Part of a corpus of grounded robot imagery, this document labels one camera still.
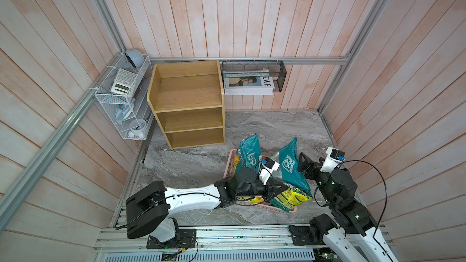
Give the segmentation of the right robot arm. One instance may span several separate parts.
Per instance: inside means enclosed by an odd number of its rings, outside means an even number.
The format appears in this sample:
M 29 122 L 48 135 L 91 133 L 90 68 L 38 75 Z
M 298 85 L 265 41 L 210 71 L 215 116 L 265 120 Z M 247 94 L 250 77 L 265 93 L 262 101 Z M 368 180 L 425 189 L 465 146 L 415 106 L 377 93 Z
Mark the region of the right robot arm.
M 324 244 L 343 262 L 395 262 L 384 239 L 380 222 L 356 199 L 358 188 L 348 169 L 344 152 L 328 148 L 325 158 L 313 161 L 299 155 L 298 171 L 315 181 L 331 213 L 310 220 L 308 227 L 290 227 L 294 245 Z

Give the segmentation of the teal orange bag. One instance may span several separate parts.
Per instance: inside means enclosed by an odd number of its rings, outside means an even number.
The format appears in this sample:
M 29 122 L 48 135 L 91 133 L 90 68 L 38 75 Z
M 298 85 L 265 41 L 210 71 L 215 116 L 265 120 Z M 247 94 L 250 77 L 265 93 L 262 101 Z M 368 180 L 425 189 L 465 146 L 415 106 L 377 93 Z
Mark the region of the teal orange bag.
M 262 161 L 262 153 L 258 134 L 241 140 L 236 153 L 230 163 L 230 176 L 235 175 L 244 168 L 251 168 L 256 173 L 259 170 L 259 163 Z
M 304 193 L 311 195 L 311 189 L 302 172 L 298 171 L 299 161 L 297 153 L 297 138 L 293 138 L 289 144 L 281 148 L 270 159 L 279 163 L 279 168 L 272 173 L 274 178 L 283 180 L 293 185 Z

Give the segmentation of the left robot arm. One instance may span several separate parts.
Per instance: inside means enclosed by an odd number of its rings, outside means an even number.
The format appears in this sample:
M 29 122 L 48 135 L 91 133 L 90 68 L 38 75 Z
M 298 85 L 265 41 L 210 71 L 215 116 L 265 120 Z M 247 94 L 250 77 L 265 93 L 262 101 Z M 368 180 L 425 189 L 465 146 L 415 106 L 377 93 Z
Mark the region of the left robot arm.
M 178 236 L 178 224 L 172 218 L 176 213 L 232 205 L 250 207 L 251 203 L 239 199 L 261 197 L 265 203 L 289 188 L 270 173 L 261 177 L 251 168 L 202 188 L 167 188 L 162 181 L 155 181 L 126 200 L 127 222 L 124 227 L 128 239 L 149 235 L 164 243 Z

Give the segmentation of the teal orange bag front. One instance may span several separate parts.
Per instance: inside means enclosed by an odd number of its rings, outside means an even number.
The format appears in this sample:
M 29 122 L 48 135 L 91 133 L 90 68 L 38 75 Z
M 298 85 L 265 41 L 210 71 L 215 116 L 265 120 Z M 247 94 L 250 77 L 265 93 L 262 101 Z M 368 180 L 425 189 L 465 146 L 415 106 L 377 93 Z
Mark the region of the teal orange bag front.
M 297 153 L 297 138 L 293 138 L 289 144 L 281 148 L 270 159 L 279 163 L 279 168 L 272 173 L 274 178 L 283 180 L 293 185 L 304 193 L 311 195 L 311 189 L 302 172 L 298 171 L 299 161 Z

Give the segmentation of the yellow fertilizer bag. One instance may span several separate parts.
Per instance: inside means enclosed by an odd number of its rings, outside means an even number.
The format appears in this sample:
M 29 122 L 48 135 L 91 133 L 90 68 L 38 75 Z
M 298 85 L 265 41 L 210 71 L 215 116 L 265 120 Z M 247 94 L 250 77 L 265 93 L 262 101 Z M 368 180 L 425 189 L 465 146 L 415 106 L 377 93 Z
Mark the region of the yellow fertilizer bag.
M 270 204 L 285 212 L 292 212 L 312 198 L 312 195 L 307 194 L 299 188 L 290 186 L 287 190 L 274 197 Z
M 238 196 L 237 201 L 246 202 L 246 203 L 255 205 L 255 204 L 260 204 L 264 202 L 264 199 L 262 196 Z

